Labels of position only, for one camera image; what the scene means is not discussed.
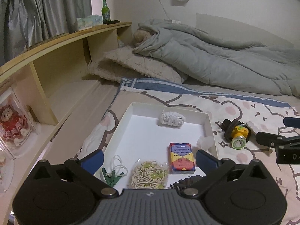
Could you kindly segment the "white cotton wad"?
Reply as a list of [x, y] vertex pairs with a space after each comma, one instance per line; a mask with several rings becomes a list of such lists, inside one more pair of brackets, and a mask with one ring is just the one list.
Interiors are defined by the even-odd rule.
[[214, 138], [213, 136], [201, 136], [197, 143], [196, 143], [197, 147], [199, 149], [202, 149], [206, 152], [211, 152], [212, 151], [212, 148], [214, 147], [215, 145], [215, 141], [214, 141]]

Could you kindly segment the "brown plastic hair claw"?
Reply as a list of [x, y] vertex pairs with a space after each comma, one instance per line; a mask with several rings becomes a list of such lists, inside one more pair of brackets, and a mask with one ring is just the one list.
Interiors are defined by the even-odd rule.
[[170, 184], [170, 188], [175, 189], [180, 194], [184, 189], [198, 182], [200, 179], [202, 179], [202, 176], [200, 175], [191, 176], [185, 179], [180, 179], [178, 182], [174, 182], [173, 184]]

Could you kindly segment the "colourful playing card box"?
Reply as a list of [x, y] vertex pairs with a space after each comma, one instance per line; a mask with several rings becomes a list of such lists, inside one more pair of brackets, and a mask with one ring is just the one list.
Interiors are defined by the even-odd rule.
[[170, 174], [195, 173], [196, 166], [190, 143], [170, 143], [169, 156]]

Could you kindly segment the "green plastic clothespin with cord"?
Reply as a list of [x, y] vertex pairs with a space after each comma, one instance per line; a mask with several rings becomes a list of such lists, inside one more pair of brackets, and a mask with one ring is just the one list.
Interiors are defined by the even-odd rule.
[[128, 169], [123, 165], [121, 157], [115, 155], [111, 162], [111, 171], [108, 172], [102, 167], [101, 172], [105, 183], [113, 188], [121, 178], [127, 176]]

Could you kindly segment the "yellow headlamp with black strap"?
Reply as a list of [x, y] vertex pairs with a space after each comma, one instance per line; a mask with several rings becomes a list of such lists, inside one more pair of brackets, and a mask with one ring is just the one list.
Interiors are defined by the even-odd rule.
[[225, 119], [221, 124], [224, 131], [224, 138], [231, 143], [231, 147], [236, 150], [243, 149], [251, 137], [250, 128], [237, 119], [232, 121]]

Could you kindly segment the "white grey yarn ball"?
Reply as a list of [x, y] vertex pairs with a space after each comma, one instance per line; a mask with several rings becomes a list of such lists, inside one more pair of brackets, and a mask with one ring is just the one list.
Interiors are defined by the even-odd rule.
[[181, 127], [185, 123], [186, 119], [183, 115], [177, 112], [163, 112], [160, 115], [159, 121], [162, 125]]

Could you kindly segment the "silver foil pouch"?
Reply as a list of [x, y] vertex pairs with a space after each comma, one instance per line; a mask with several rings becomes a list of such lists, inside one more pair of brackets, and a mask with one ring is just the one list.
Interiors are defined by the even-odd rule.
[[246, 123], [246, 126], [251, 130], [252, 135], [257, 135], [259, 132], [264, 132], [263, 130], [260, 130], [257, 125], [255, 125], [253, 122], [248, 121]]

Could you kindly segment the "cartoon bear print sheet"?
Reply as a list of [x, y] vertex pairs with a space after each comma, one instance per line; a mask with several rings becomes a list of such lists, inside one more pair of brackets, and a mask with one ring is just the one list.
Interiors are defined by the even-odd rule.
[[84, 158], [93, 151], [106, 149], [119, 121], [132, 103], [192, 109], [209, 115], [219, 158], [238, 164], [261, 160], [268, 168], [287, 200], [283, 224], [299, 224], [299, 165], [279, 165], [274, 149], [259, 145], [251, 138], [241, 150], [233, 149], [224, 139], [223, 120], [253, 122], [260, 130], [286, 137], [298, 136], [299, 130], [286, 127], [285, 117], [297, 117], [296, 108], [285, 102], [247, 95], [204, 92], [157, 79], [123, 79], [119, 92], [101, 122], [86, 138], [79, 153]]

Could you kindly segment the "white shallow cardboard tray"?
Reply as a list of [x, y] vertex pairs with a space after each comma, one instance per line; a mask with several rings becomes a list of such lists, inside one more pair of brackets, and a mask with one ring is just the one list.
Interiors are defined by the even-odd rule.
[[[185, 117], [186, 121], [182, 127], [173, 128], [160, 124], [160, 115], [168, 111], [177, 112]], [[110, 172], [113, 157], [121, 157], [128, 174], [117, 182], [115, 189], [122, 192], [130, 187], [132, 170], [138, 161], [168, 163], [170, 143], [190, 143], [193, 153], [196, 153], [196, 143], [201, 136], [214, 138], [209, 115], [206, 113], [192, 109], [132, 103], [104, 150], [103, 167]], [[210, 154], [218, 156], [215, 143]]]

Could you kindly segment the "doll in clear box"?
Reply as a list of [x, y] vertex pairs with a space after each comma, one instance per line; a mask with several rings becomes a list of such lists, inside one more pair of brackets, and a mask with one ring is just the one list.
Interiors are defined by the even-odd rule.
[[39, 127], [20, 103], [13, 88], [1, 94], [1, 146], [11, 158], [20, 158], [33, 148]]

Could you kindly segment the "wooden headboard shelf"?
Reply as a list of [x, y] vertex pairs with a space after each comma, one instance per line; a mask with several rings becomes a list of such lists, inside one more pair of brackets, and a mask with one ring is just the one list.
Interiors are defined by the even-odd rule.
[[89, 75], [87, 66], [131, 39], [130, 22], [99, 25], [44, 42], [1, 67], [1, 83], [12, 82], [41, 123], [36, 142], [14, 160], [12, 182], [1, 196], [1, 224], [8, 222], [15, 193], [35, 162], [74, 157], [101, 121], [118, 87]]

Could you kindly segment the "beige fleece blanket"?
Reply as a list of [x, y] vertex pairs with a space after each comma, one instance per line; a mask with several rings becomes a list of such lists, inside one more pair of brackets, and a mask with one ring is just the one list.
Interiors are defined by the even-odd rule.
[[87, 72], [120, 83], [122, 78], [155, 78], [182, 84], [188, 76], [172, 66], [151, 57], [132, 52], [125, 46], [104, 52], [97, 62], [91, 62]]

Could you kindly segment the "tissue box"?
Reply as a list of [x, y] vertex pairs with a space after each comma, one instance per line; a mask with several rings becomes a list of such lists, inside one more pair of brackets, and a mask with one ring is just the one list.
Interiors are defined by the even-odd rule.
[[82, 31], [84, 29], [90, 29], [93, 26], [103, 24], [102, 16], [100, 15], [89, 15], [83, 18], [77, 18], [75, 22], [76, 31]]

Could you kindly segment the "green glass bottle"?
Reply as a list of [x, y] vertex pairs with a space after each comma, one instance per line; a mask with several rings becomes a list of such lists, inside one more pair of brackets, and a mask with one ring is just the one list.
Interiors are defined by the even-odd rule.
[[111, 20], [110, 18], [110, 9], [107, 6], [107, 1], [102, 0], [102, 18], [103, 18], [103, 24], [106, 24]]

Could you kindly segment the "grey curtain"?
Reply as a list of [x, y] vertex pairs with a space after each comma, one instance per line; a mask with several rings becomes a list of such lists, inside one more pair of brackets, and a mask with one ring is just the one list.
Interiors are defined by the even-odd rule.
[[1, 64], [41, 41], [75, 32], [76, 20], [91, 14], [91, 0], [1, 0]]

